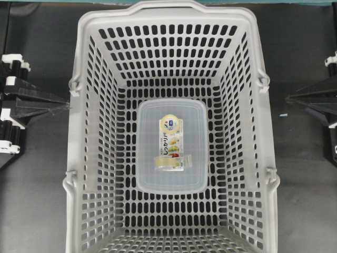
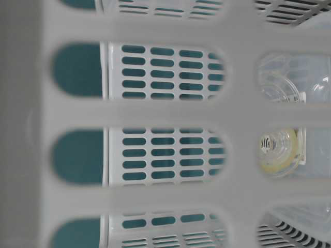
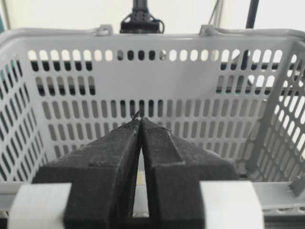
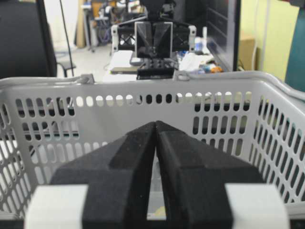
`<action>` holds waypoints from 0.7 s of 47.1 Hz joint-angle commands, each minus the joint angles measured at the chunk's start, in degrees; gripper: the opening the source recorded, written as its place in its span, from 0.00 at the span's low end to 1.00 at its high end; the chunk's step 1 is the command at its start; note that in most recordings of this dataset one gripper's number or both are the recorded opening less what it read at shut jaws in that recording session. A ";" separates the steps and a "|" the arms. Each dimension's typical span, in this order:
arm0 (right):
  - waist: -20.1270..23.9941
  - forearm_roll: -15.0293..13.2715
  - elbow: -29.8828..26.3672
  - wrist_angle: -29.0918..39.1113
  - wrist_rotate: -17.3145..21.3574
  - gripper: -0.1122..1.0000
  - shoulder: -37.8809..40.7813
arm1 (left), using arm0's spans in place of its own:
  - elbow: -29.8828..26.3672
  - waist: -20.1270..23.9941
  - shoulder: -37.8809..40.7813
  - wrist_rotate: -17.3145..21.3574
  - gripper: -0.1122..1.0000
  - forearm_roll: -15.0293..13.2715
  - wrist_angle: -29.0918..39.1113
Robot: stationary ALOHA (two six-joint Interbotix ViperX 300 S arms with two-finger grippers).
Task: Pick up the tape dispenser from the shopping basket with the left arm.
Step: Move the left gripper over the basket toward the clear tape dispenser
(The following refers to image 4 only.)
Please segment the opposite arm gripper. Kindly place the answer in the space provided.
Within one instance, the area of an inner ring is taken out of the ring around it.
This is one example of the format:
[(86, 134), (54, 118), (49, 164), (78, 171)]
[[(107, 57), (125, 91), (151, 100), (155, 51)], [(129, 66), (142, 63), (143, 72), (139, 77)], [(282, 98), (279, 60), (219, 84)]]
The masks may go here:
[(195, 52), (197, 29), (176, 21), (126, 21), (113, 25), (112, 51), (132, 51), (143, 63), (137, 79), (171, 79), (177, 52)]

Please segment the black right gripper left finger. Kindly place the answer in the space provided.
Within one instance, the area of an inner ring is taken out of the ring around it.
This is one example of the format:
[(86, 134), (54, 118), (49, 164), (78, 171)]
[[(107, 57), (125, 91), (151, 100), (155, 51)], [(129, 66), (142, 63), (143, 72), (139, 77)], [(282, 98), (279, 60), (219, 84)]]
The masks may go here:
[(27, 229), (139, 229), (147, 219), (155, 123), (59, 167), (34, 192)]

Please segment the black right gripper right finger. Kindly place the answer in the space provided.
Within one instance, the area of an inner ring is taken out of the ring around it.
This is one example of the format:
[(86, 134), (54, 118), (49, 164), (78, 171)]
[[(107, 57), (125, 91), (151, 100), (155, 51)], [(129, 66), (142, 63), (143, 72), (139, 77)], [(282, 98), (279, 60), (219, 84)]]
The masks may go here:
[(255, 166), (162, 121), (156, 136), (165, 228), (290, 228), (276, 187)]

